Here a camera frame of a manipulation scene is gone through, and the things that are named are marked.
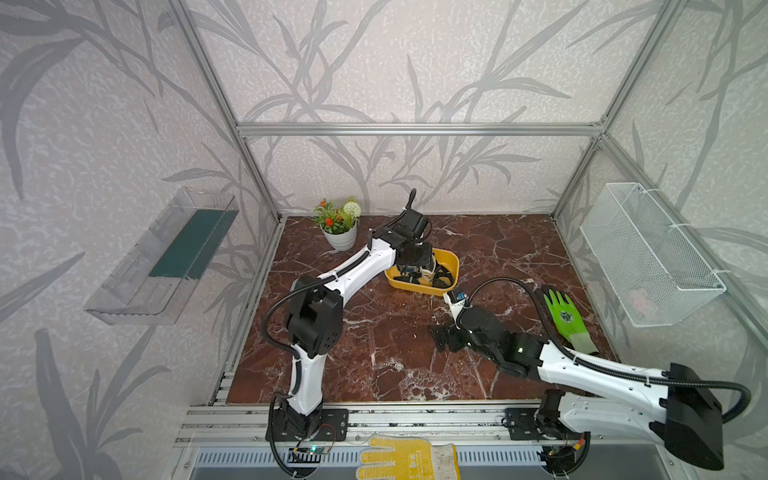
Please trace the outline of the chunky black sport watch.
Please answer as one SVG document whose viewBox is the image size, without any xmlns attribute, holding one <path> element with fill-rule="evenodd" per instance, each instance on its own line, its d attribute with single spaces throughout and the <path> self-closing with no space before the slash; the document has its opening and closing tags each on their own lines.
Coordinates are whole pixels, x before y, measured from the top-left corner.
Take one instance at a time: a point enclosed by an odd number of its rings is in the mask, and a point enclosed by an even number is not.
<svg viewBox="0 0 768 480">
<path fill-rule="evenodd" d="M 436 289 L 448 289 L 454 284 L 454 275 L 444 265 L 437 264 L 432 276 L 431 286 Z"/>
</svg>

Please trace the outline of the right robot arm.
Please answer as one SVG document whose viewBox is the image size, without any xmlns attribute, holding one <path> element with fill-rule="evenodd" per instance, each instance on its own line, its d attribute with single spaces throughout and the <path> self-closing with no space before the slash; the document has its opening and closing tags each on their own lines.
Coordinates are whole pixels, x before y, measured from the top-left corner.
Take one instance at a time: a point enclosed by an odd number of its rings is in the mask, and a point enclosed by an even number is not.
<svg viewBox="0 0 768 480">
<path fill-rule="evenodd" d="M 502 374 L 552 385 L 534 421 L 546 436 L 635 436 L 692 466 L 723 469 L 723 427 L 750 405 L 747 386 L 703 380 L 679 363 L 642 368 L 566 347 L 553 328 L 559 319 L 575 324 L 578 310 L 570 297 L 549 285 L 533 290 L 518 279 L 508 281 L 531 298 L 543 335 L 510 331 L 473 295 L 450 291 L 443 298 L 451 323 L 430 329 L 437 349 L 467 348 Z"/>
</svg>

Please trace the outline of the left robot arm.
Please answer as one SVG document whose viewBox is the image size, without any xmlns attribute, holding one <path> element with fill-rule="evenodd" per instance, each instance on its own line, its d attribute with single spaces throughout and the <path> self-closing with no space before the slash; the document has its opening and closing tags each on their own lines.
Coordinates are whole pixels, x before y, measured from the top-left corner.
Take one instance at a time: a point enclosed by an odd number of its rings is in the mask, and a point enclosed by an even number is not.
<svg viewBox="0 0 768 480">
<path fill-rule="evenodd" d="M 393 266 L 433 275 L 437 261 L 425 230 L 429 219 L 413 208 L 417 190 L 403 210 L 369 231 L 365 246 L 336 268 L 296 280 L 291 291 L 264 314 L 264 341 L 291 355 L 290 390 L 277 392 L 270 407 L 268 438 L 313 437 L 322 424 L 322 379 L 327 354 L 341 338 L 344 307 L 362 287 Z"/>
</svg>

